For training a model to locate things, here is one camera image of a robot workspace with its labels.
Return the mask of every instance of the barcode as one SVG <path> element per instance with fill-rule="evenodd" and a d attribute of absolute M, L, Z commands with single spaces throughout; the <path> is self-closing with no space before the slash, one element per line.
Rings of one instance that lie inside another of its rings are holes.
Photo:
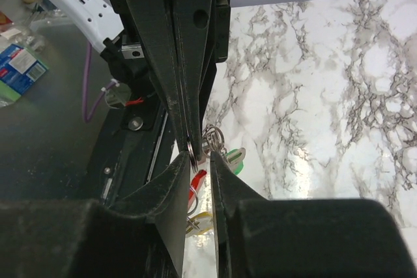
<path fill-rule="evenodd" d="M 27 77 L 32 79 L 33 81 L 37 81 L 37 79 L 45 73 L 45 69 L 40 64 L 35 64 L 34 67 L 28 73 L 26 73 Z"/>

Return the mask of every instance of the screw hole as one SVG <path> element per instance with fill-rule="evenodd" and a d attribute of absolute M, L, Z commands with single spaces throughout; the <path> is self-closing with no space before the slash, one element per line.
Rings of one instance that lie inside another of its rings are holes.
<path fill-rule="evenodd" d="M 198 29 L 205 29 L 209 22 L 209 15 L 204 10 L 197 10 L 194 12 L 193 21 Z"/>

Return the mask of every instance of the marble countertop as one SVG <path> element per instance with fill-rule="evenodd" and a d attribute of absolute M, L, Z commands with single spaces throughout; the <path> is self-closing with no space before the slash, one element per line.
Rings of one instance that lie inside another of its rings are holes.
<path fill-rule="evenodd" d="M 416 113 L 417 0 L 232 9 L 205 123 L 246 148 L 239 177 L 268 199 L 376 199 L 417 262 Z M 183 277 L 217 277 L 213 231 L 186 240 Z"/>

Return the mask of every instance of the red wire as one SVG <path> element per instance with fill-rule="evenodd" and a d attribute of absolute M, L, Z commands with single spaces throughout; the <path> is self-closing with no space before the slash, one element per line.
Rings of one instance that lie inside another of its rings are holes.
<path fill-rule="evenodd" d="M 144 100 L 142 99 L 142 97 L 140 97 L 137 100 L 131 100 L 131 101 L 127 101 L 124 106 L 127 107 L 128 105 L 135 105 L 135 104 L 142 104 L 144 102 Z"/>

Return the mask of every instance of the white plastic housing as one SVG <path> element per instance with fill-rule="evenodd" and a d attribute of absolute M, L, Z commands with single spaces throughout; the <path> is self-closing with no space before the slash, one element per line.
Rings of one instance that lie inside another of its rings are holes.
<path fill-rule="evenodd" d="M 72 19 L 99 53 L 106 38 L 113 40 L 123 30 L 119 15 L 103 0 L 50 1 Z"/>

